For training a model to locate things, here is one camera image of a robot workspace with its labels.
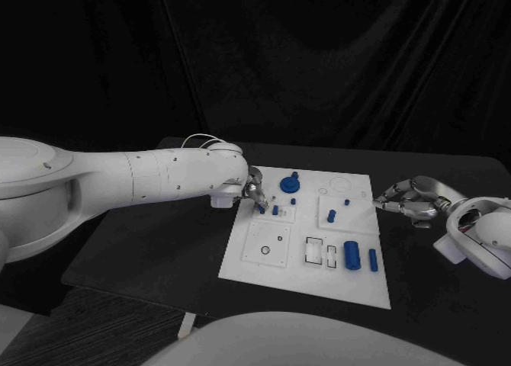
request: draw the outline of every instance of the wire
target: wire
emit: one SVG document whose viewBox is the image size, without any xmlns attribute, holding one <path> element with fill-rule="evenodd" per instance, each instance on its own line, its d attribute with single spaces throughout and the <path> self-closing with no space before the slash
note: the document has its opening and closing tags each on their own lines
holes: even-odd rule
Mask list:
<svg viewBox="0 0 511 366">
<path fill-rule="evenodd" d="M 191 138 L 191 137 L 195 137 L 195 136 L 206 136 L 206 137 L 211 137 L 212 139 L 216 139 L 218 141 L 221 141 L 222 143 L 224 143 L 224 140 L 221 140 L 221 139 L 218 139 L 215 136 L 212 136 L 212 135 L 206 135 L 205 133 L 195 133 L 195 134 L 192 134 L 185 140 L 183 140 L 183 142 L 182 142 L 182 144 L 180 144 L 180 147 L 183 147 L 185 146 L 185 142 L 186 142 L 186 140 Z"/>
<path fill-rule="evenodd" d="M 199 146 L 199 148 L 202 148 L 202 146 L 208 143 L 208 142 L 211 142 L 211 141 L 221 141 L 221 142 L 224 142 L 222 140 L 219 140 L 219 139 L 209 139 L 208 141 L 205 141 L 203 143 L 202 143 L 202 145 Z"/>
</svg>

